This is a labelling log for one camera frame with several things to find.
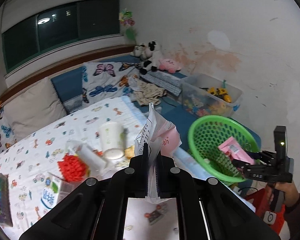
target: dark sleeve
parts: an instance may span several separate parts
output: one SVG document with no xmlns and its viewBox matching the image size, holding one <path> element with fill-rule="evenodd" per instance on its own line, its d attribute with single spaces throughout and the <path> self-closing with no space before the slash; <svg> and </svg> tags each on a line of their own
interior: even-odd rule
<svg viewBox="0 0 300 240">
<path fill-rule="evenodd" d="M 288 223 L 290 237 L 292 238 L 300 230 L 300 197 L 292 207 L 286 207 L 284 219 Z"/>
</svg>

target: pink plush toy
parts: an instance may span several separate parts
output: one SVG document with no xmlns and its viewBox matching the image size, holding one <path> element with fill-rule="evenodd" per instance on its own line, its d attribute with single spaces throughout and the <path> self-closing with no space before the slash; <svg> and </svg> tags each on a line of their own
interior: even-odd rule
<svg viewBox="0 0 300 240">
<path fill-rule="evenodd" d="M 162 71 L 167 70 L 169 73 L 173 74 L 182 68 L 182 66 L 173 59 L 165 58 L 165 59 L 160 59 L 159 61 L 160 61 L 159 69 Z"/>
</svg>

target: window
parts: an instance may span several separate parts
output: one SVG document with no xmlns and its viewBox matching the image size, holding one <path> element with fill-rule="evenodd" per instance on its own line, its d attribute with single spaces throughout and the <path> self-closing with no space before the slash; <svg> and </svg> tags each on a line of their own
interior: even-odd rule
<svg viewBox="0 0 300 240">
<path fill-rule="evenodd" d="M 23 20 L 2 34 L 7 73 L 66 44 L 120 33 L 118 14 L 119 0 L 85 0 Z"/>
</svg>

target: metal bolt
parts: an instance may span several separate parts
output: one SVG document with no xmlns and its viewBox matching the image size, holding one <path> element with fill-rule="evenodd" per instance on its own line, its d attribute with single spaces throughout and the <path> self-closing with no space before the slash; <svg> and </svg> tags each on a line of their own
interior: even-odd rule
<svg viewBox="0 0 300 240">
<path fill-rule="evenodd" d="M 126 169 L 124 170 L 124 172 L 125 172 L 126 174 L 132 174 L 132 173 L 134 173 L 134 168 L 128 167 L 128 168 L 126 168 Z"/>
<path fill-rule="evenodd" d="M 173 168 L 170 169 L 170 172 L 173 173 L 173 174 L 177 174 L 177 173 L 180 172 L 180 169 L 177 168 L 177 167 L 173 167 Z"/>
<path fill-rule="evenodd" d="M 218 184 L 218 180 L 216 178 L 210 178 L 210 179 L 208 179 L 208 182 L 211 185 L 217 185 Z"/>
<path fill-rule="evenodd" d="M 86 181 L 86 184 L 88 185 L 88 186 L 93 186 L 94 184 L 96 184 L 97 183 L 97 180 L 95 179 L 95 178 L 89 178 L 89 179 L 87 179 L 87 181 Z"/>
</svg>

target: transparent plastic box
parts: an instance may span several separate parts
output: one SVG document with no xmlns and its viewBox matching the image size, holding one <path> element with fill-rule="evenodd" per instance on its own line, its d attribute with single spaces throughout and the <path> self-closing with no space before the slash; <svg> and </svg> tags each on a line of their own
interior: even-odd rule
<svg viewBox="0 0 300 240">
<path fill-rule="evenodd" d="M 240 107 L 243 92 L 226 83 L 228 95 L 232 102 L 209 94 L 201 88 L 221 88 L 223 82 L 206 74 L 197 74 L 180 79 L 182 83 L 182 105 L 184 109 L 199 117 L 221 115 L 230 117 Z"/>
</svg>

